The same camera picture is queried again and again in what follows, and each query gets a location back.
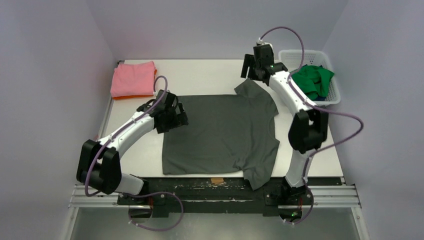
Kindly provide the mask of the grey t-shirt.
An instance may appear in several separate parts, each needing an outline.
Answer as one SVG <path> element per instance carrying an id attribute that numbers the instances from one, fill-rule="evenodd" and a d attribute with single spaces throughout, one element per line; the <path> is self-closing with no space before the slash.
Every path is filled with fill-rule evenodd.
<path id="1" fill-rule="evenodd" d="M 234 94 L 180 97 L 188 125 L 166 132 L 162 145 L 165 175 L 226 174 L 241 171 L 253 190 L 272 175 L 280 142 L 277 106 L 252 80 Z"/>

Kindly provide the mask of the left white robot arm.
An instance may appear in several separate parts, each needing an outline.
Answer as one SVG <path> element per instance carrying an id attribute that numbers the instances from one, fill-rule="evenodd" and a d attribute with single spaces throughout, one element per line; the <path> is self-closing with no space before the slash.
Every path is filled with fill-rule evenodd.
<path id="1" fill-rule="evenodd" d="M 117 130 L 99 140 L 83 143 L 76 180 L 97 193 L 124 193 L 138 205 L 146 203 L 149 191 L 140 177 L 122 172 L 121 158 L 141 137 L 156 130 L 158 134 L 188 125 L 183 103 L 175 94 L 160 90 L 155 99 L 139 106 Z"/>

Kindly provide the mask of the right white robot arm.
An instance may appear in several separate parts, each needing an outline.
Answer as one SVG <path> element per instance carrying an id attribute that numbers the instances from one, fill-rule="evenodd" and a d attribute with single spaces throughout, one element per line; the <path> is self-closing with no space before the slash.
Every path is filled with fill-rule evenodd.
<path id="1" fill-rule="evenodd" d="M 282 200 L 292 204 L 307 191 L 313 153 L 327 140 L 329 115 L 317 110 L 317 105 L 301 92 L 289 75 L 283 63 L 275 62 L 269 43 L 256 44 L 253 53 L 244 56 L 241 77 L 266 84 L 292 115 L 288 141 L 293 152 L 280 191 Z"/>

